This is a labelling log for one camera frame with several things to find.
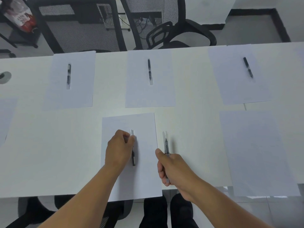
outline forearm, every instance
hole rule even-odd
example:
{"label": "forearm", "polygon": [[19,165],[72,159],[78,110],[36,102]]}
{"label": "forearm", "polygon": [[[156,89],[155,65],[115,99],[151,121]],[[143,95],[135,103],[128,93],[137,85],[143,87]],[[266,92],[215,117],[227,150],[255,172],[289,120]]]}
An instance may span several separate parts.
{"label": "forearm", "polygon": [[215,228],[271,227],[201,179],[192,189],[191,196]]}
{"label": "forearm", "polygon": [[78,194],[39,228],[98,228],[119,173],[114,167],[103,166]]}

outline person's left arm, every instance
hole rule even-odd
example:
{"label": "person's left arm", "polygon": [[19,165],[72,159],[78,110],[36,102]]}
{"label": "person's left arm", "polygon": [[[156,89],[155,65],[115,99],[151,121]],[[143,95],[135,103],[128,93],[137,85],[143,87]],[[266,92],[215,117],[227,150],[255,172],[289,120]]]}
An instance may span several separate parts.
{"label": "person's left arm", "polygon": [[135,137],[117,130],[108,142],[105,164],[82,190],[39,228],[98,228],[111,190],[131,158]]}

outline hand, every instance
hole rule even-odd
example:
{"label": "hand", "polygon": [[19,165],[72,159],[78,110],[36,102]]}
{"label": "hand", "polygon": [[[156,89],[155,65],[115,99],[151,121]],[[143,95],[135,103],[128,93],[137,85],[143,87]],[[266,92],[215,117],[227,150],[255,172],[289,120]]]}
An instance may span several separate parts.
{"label": "hand", "polygon": [[[192,188],[200,178],[179,154],[170,154],[168,157],[160,149],[156,149],[155,154],[158,158],[158,174],[163,184],[165,186],[175,185],[185,200],[193,202]],[[170,183],[166,183],[166,175],[170,179]]]}
{"label": "hand", "polygon": [[123,130],[117,130],[108,142],[105,151],[105,166],[114,167],[120,174],[131,158],[134,142],[134,135],[130,136]]}

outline mesh chair back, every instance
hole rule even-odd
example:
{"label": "mesh chair back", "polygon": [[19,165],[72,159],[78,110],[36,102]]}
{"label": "mesh chair back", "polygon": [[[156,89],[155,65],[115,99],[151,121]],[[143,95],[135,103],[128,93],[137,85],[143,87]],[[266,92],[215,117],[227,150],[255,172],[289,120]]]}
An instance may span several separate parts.
{"label": "mesh chair back", "polygon": [[174,25],[186,19],[185,0],[121,0],[137,49],[162,43]]}
{"label": "mesh chair back", "polygon": [[28,0],[54,53],[127,51],[115,0]]}

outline person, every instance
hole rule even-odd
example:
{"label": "person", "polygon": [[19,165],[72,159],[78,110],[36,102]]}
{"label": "person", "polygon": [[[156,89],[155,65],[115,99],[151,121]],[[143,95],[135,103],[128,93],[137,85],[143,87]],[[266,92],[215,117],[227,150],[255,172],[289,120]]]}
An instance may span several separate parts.
{"label": "person", "polygon": [[[39,228],[98,228],[111,190],[124,167],[131,158],[135,137],[117,130],[108,142],[104,166],[92,180]],[[200,179],[178,154],[167,157],[160,149],[158,174],[166,186],[175,185],[180,194],[171,204],[172,227],[197,227],[193,220],[192,204],[196,204],[215,228],[269,228],[268,224],[256,218],[222,192]],[[155,211],[167,210],[162,197],[145,199],[144,218],[140,228],[167,227],[167,216],[158,216]]]}

